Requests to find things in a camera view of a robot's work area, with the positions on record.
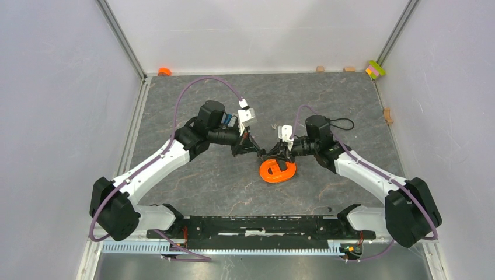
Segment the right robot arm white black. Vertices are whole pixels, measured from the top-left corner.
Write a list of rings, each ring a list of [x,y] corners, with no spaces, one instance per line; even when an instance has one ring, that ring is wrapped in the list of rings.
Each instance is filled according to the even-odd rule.
[[[320,166],[353,181],[382,203],[380,208],[357,205],[344,211],[337,222],[341,236],[352,238],[368,230],[406,248],[420,240],[437,240],[442,218],[424,180],[396,176],[365,160],[335,136],[327,117],[312,115],[305,127],[301,137],[290,125],[280,127],[280,140],[263,158],[294,163],[297,157],[313,156]]]

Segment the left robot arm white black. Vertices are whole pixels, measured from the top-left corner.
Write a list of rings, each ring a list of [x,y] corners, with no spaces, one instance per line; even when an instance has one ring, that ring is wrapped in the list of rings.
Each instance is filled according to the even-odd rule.
[[[136,231],[162,230],[168,237],[178,237],[183,221],[171,206],[142,206],[141,198],[166,176],[190,163],[208,150],[210,145],[223,145],[233,156],[263,150],[250,134],[256,115],[245,100],[237,114],[229,115],[225,106],[208,100],[198,114],[174,131],[171,138],[154,154],[126,173],[107,179],[101,177],[93,185],[89,214],[92,217],[89,237],[100,242],[105,237],[122,241]],[[96,237],[99,225],[105,237]]]

